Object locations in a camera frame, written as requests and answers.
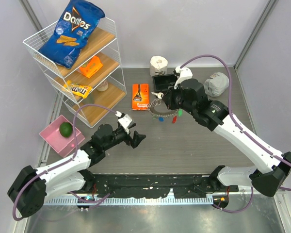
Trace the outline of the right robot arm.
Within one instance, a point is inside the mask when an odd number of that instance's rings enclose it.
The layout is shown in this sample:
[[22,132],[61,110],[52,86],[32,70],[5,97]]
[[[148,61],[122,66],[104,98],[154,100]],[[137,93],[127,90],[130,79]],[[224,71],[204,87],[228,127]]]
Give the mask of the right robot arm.
[[162,101],[170,110],[189,113],[201,126],[220,135],[239,149],[254,165],[250,167],[218,166],[210,178],[210,186],[221,191],[226,186],[255,188],[273,197],[291,171],[291,152],[282,153],[244,126],[227,106],[209,100],[203,85],[196,79],[182,81],[171,87]]

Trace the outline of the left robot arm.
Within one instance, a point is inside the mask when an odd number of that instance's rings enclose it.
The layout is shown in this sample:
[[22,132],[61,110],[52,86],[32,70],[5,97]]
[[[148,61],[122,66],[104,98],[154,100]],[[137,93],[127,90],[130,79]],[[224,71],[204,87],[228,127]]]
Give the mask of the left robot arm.
[[136,148],[146,135],[118,125],[113,129],[109,124],[102,124],[74,154],[51,165],[33,168],[28,165],[19,172],[8,189],[7,195],[13,202],[12,216],[16,221],[35,214],[44,203],[62,194],[81,190],[89,193],[94,181],[84,176],[84,171],[99,163],[106,156],[106,151],[124,142]]

